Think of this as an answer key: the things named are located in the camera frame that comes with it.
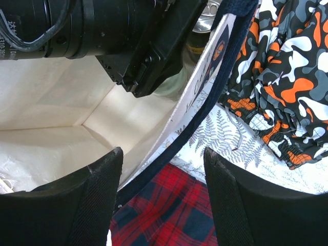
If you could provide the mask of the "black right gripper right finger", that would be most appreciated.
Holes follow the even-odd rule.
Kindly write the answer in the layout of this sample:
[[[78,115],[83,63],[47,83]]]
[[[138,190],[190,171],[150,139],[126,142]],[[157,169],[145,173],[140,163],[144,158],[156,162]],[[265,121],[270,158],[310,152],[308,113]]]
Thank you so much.
[[[279,186],[209,147],[203,160],[219,245],[327,245],[327,193]]]

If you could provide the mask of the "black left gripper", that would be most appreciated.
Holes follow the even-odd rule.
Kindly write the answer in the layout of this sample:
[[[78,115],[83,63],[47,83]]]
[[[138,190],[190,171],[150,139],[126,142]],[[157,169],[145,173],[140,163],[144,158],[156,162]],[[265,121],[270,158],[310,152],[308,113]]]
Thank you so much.
[[[1,60],[95,56],[135,97],[178,74],[206,1],[1,1]]]

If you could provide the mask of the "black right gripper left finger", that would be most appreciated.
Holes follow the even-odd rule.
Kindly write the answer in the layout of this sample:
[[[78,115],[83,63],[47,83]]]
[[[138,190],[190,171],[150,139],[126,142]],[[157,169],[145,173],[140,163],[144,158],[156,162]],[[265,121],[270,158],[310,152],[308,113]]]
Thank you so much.
[[[117,147],[30,192],[1,195],[1,245],[106,245],[123,157]]]

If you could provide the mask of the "beige canvas tote bag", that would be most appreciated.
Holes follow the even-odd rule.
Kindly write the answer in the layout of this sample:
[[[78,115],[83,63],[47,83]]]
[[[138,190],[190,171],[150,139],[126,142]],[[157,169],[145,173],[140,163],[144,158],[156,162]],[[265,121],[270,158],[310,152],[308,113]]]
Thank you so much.
[[[170,160],[214,107],[257,4],[222,1],[196,63],[185,43],[178,101],[135,97],[95,56],[1,60],[1,191],[32,190],[116,147],[121,187],[152,159]]]

